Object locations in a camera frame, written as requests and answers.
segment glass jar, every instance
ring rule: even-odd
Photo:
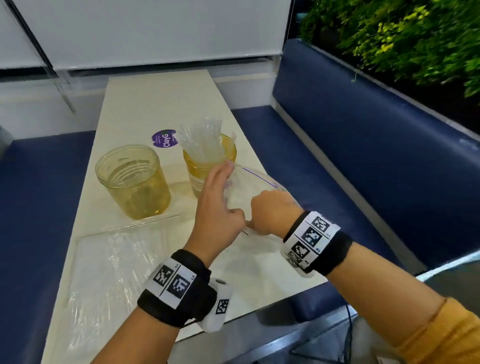
[[[225,153],[228,153],[226,157],[235,163],[237,158],[237,147],[235,144],[230,147],[230,138],[224,134],[221,134],[223,148]],[[187,164],[188,176],[190,178],[190,184],[192,185],[193,194],[198,197],[204,187],[205,178],[215,164],[201,164],[194,162],[185,150],[183,150],[183,159]]]
[[[113,149],[98,160],[95,173],[122,211],[134,220],[164,212],[170,190],[157,153],[147,146]]]

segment yellow sleeve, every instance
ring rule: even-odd
[[[448,298],[397,351],[408,364],[480,364],[480,319]]]

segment green plant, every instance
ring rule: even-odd
[[[479,0],[315,0],[300,28],[314,40],[330,28],[360,67],[393,71],[418,84],[465,80],[465,96],[480,92]]]

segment right hand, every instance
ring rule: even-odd
[[[262,191],[252,198],[251,206],[252,220],[247,221],[247,227],[282,239],[303,212],[292,196],[283,191]]]

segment wristband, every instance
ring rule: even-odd
[[[352,244],[348,234],[318,212],[305,211],[284,238],[284,254],[305,274],[326,276],[343,262]]]
[[[190,318],[202,321],[217,301],[217,292],[209,285],[210,274],[199,258],[180,249],[152,272],[138,307],[178,328]]]

